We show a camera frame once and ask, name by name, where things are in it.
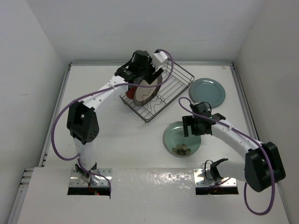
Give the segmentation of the beige plate with grey rim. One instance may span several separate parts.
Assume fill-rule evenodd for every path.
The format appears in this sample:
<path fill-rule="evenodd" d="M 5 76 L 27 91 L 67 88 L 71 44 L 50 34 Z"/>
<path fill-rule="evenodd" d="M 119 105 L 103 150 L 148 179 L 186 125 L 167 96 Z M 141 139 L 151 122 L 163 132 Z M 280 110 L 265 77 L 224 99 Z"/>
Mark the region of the beige plate with grey rim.
<path fill-rule="evenodd" d="M 140 85 L 145 86 L 153 86 L 162 83 L 163 78 L 162 76 L 158 76 L 157 79 L 155 79 L 151 84 L 149 84 L 146 80 L 142 80 L 140 82 Z M 157 87 L 150 87 L 150 88 L 144 88 L 144 87 L 138 87 L 134 93 L 133 102 L 136 106 L 143 106 L 150 102 L 159 92 L 160 85 Z"/>

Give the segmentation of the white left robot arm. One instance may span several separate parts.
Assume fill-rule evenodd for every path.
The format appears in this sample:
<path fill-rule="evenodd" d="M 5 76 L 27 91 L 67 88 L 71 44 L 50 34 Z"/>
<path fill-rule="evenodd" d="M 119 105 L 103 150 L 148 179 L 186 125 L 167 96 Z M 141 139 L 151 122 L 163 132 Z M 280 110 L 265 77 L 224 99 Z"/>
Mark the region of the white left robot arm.
<path fill-rule="evenodd" d="M 85 181 L 90 181 L 90 172 L 96 172 L 92 142 L 100 132 L 99 114 L 118 96 L 133 93 L 139 85 L 157 87 L 162 82 L 161 65 L 167 59 L 167 55 L 161 50 L 152 55 L 147 51 L 137 50 L 132 58 L 119 67 L 112 78 L 99 89 L 99 93 L 77 100 L 70 106 L 67 129 L 79 154 L 76 170 Z"/>

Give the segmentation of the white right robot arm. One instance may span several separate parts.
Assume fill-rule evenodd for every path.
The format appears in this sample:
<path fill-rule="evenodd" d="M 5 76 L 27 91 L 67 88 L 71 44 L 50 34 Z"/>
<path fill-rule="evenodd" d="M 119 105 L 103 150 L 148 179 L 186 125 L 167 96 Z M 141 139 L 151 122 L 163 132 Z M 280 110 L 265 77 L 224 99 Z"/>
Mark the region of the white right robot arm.
<path fill-rule="evenodd" d="M 207 176 L 219 181 L 224 175 L 245 181 L 254 191 L 261 192 L 286 177 L 285 169 L 278 151 L 272 143 L 262 143 L 234 128 L 221 114 L 212 112 L 206 103 L 190 104 L 190 116 L 183 116 L 184 136 L 211 135 L 235 150 L 243 163 L 229 163 L 227 158 L 214 161 Z"/>

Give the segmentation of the red and teal plate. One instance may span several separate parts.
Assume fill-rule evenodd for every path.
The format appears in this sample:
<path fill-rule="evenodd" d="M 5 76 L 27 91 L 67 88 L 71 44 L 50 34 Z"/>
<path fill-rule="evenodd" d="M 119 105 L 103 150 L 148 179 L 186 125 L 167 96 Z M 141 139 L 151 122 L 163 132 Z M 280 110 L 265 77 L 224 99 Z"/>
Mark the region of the red and teal plate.
<path fill-rule="evenodd" d="M 136 91 L 136 88 L 135 88 L 135 87 L 132 87 L 130 90 L 128 90 L 128 91 L 126 92 L 126 96 L 127 96 L 127 98 L 129 98 L 129 99 L 134 99 L 135 91 Z"/>

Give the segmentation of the blue-grey beaded rim plate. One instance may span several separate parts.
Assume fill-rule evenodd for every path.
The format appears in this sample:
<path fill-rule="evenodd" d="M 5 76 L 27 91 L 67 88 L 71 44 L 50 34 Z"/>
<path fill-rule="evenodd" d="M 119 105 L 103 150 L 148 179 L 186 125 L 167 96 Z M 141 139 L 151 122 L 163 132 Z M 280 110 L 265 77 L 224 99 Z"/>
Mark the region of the blue-grey beaded rim plate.
<path fill-rule="evenodd" d="M 207 102 L 212 108 L 216 108 L 224 103 L 226 92 L 216 80 L 200 78 L 190 85 L 189 96 L 195 103 Z"/>

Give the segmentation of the green plate with flower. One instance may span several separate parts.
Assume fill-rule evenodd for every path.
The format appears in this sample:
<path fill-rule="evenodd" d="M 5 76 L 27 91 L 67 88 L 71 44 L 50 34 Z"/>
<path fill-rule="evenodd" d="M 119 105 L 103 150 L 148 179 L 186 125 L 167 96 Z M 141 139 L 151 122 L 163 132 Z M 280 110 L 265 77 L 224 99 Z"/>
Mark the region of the green plate with flower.
<path fill-rule="evenodd" d="M 201 136 L 184 136 L 183 122 L 170 124 L 164 132 L 164 145 L 176 157 L 187 157 L 199 149 Z"/>

